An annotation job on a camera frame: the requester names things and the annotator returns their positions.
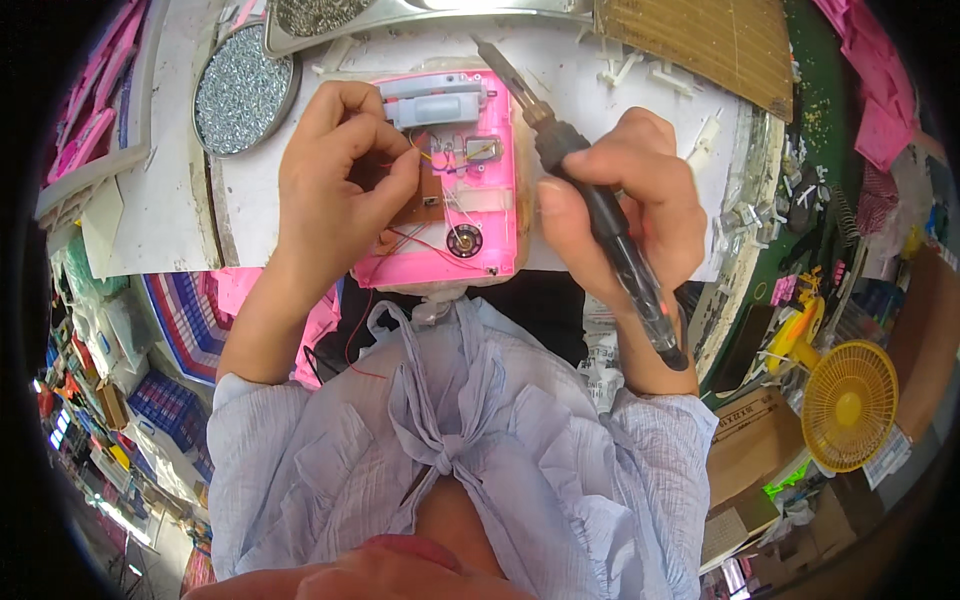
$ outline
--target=metal tray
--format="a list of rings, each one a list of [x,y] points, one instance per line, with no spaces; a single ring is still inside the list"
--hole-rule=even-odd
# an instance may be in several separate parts
[[[271,122],[271,124],[263,132],[263,135],[261,135],[258,139],[256,139],[253,142],[253,144],[251,144],[250,146],[247,146],[243,150],[238,150],[237,152],[234,152],[228,155],[214,152],[210,148],[208,148],[204,143],[204,138],[200,135],[200,128],[197,126],[197,92],[200,91],[200,81],[203,80],[204,73],[206,72],[206,68],[210,65],[210,61],[213,60],[213,57],[217,54],[217,51],[219,51],[220,48],[225,43],[227,43],[228,39],[235,36],[236,33],[239,31],[245,30],[248,27],[256,27],[257,25],[266,26],[266,23],[264,22],[263,19],[255,19],[252,21],[248,21],[243,25],[241,25],[240,27],[236,28],[235,30],[231,31],[228,36],[221,39],[220,43],[218,43],[216,48],[213,49],[213,52],[210,53],[210,56],[207,57],[206,62],[204,62],[204,68],[200,70],[200,75],[197,77],[197,81],[193,84],[193,100],[190,103],[190,120],[193,121],[193,133],[197,136],[197,141],[200,142],[200,145],[204,148],[206,153],[211,156],[216,156],[217,158],[231,158],[233,156],[240,156],[245,152],[247,152],[248,150],[250,150],[251,148],[255,148],[258,145],[260,145],[264,140],[268,139],[271,135],[274,134],[274,132],[276,132],[276,130],[283,123],[283,120],[287,118],[287,114],[290,113],[290,109],[293,108],[294,103],[297,101],[297,93],[300,91],[300,80],[302,79],[302,73],[303,73],[303,63],[300,61],[300,57],[291,56],[289,57],[289,59],[292,63],[291,64],[292,68],[290,69],[290,81],[287,82],[287,95],[283,98],[283,102],[280,103],[280,108],[276,111],[276,115],[274,116],[273,122]],[[280,57],[271,57],[270,55],[267,55],[267,56],[268,58],[271,58],[271,59],[284,58],[283,56],[280,56]]]
[[[463,8],[446,8],[462,5]],[[592,0],[502,0],[501,6],[480,6],[469,0],[450,2],[450,0],[373,0],[367,9],[352,21],[319,36],[296,37],[283,31],[278,19],[267,11],[267,29],[263,37],[263,53],[271,59],[278,59],[330,41],[340,36],[358,34],[376,27],[386,27],[399,23],[422,21],[451,16],[509,16],[538,15],[549,18],[580,21],[585,25],[593,23],[589,14],[593,10]],[[444,6],[443,9],[432,6]]]

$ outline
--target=light blue blouse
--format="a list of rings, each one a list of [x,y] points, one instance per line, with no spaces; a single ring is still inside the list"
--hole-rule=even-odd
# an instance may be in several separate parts
[[[389,311],[394,332],[376,326]],[[332,562],[413,533],[440,475],[466,489],[503,572],[538,598],[697,598],[716,417],[695,396],[580,375],[482,300],[415,331],[390,302],[377,343],[311,394],[225,376],[207,443],[218,579]],[[404,499],[422,466],[432,467]]]

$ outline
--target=fan grille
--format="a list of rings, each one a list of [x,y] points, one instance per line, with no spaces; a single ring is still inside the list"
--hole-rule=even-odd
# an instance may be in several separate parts
[[[824,467],[851,471],[869,461],[897,412],[897,372],[876,344],[857,340],[831,350],[804,391],[804,440]]]

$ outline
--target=lip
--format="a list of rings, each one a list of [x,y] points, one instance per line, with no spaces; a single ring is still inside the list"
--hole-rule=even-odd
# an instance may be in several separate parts
[[[460,561],[457,560],[456,555],[450,552],[445,546],[435,541],[427,540],[426,538],[402,536],[399,534],[382,534],[373,536],[358,546],[358,549],[363,548],[387,548],[395,552],[410,554],[425,561],[439,564],[443,568],[449,569],[458,575],[464,574],[464,567],[460,564]]]

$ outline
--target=sleeve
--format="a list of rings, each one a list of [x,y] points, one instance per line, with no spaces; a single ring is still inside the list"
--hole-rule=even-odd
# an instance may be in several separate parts
[[[219,580],[235,574],[309,397],[297,383],[255,384],[233,373],[217,384],[206,443],[214,466],[207,506],[213,570]]]
[[[698,571],[710,502],[707,454],[718,419],[696,396],[617,392],[607,420],[622,473],[649,508],[675,598],[700,595]]]

